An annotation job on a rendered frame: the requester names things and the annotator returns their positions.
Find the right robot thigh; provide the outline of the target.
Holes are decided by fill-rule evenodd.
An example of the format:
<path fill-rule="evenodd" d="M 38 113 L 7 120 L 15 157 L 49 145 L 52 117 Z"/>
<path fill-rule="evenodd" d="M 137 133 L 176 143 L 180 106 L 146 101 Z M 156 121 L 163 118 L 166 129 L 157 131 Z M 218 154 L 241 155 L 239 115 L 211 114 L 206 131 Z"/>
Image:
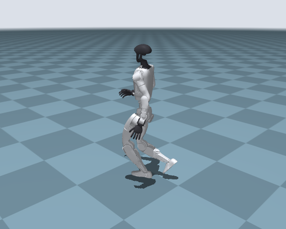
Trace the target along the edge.
<path fill-rule="evenodd" d="M 150 118 L 150 120 L 145 121 L 144 126 L 142 126 L 143 131 L 141 133 L 140 140 L 138 140 L 139 135 L 138 135 L 137 140 L 136 140 L 138 148 L 140 150 L 142 150 L 142 151 L 145 150 L 148 147 L 148 143 L 145 140 L 143 140 L 143 136 L 145 135 L 146 130 L 148 128 L 148 122 L 150 123 L 153 120 L 153 117 L 154 117 L 154 115 L 152 114 L 152 117 Z M 136 136 L 137 136 L 137 134 L 136 134 Z"/>

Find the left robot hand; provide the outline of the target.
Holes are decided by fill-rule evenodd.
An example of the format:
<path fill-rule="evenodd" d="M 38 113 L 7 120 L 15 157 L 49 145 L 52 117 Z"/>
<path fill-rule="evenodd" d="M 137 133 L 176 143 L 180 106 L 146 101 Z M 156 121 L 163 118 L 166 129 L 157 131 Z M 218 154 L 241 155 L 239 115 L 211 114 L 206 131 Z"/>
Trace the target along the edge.
<path fill-rule="evenodd" d="M 138 135 L 139 135 L 138 140 L 140 140 L 141 133 L 142 133 L 142 131 L 143 131 L 142 126 L 144 126 L 144 124 L 145 124 L 145 122 L 144 122 L 144 124 L 140 124 L 140 123 L 139 123 L 139 120 L 140 120 L 140 118 L 138 119 L 138 122 L 137 122 L 138 125 L 135 125 L 135 127 L 132 128 L 132 129 L 129 131 L 129 133 L 130 133 L 132 130 L 134 130 L 133 133 L 132 133 L 132 135 L 131 135 L 131 137 L 132 137 L 133 134 L 135 133 L 134 136 L 133 136 L 133 139 L 134 139 L 135 136 L 136 136 L 136 134 L 137 134 L 136 140 L 137 140 Z"/>

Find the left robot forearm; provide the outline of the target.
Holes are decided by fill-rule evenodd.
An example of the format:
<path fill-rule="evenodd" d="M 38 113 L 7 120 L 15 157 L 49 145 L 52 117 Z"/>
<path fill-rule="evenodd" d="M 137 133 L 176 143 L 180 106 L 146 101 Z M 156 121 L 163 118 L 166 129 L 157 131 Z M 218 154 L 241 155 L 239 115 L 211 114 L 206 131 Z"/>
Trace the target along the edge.
<path fill-rule="evenodd" d="M 141 116 L 140 116 L 139 123 L 144 124 L 144 122 L 148 116 L 148 110 L 150 108 L 149 103 L 148 103 L 148 98 L 146 96 L 143 96 L 141 98 L 141 103 L 142 103 L 142 105 L 141 105 L 142 109 L 141 109 Z"/>

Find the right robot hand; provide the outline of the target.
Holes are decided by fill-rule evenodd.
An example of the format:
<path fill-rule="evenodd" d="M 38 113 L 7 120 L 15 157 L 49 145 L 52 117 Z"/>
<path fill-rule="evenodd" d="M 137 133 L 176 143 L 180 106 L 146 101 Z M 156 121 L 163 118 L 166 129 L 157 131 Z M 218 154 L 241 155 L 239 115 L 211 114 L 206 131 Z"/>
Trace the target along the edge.
<path fill-rule="evenodd" d="M 123 98 L 125 97 L 125 96 L 128 96 L 128 95 L 132 95 L 132 96 L 134 96 L 133 95 L 133 93 L 134 93 L 134 90 L 128 90 L 128 89 L 121 89 L 121 91 L 119 92 L 119 95 L 121 95 L 121 97 L 123 96 Z"/>

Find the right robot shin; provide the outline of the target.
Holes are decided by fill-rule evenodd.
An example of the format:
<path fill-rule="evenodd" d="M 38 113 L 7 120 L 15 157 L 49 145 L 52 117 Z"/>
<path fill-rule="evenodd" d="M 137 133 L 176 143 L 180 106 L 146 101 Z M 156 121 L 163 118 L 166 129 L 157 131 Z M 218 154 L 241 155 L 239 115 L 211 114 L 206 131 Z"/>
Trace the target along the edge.
<path fill-rule="evenodd" d="M 148 143 L 148 142 L 147 142 Z M 148 156 L 158 159 L 162 162 L 167 162 L 166 164 L 168 164 L 170 161 L 169 158 L 167 158 L 166 156 L 164 156 L 159 149 L 157 149 L 156 147 L 154 147 L 152 144 L 148 143 L 148 147 L 142 151 L 143 153 L 147 154 Z"/>

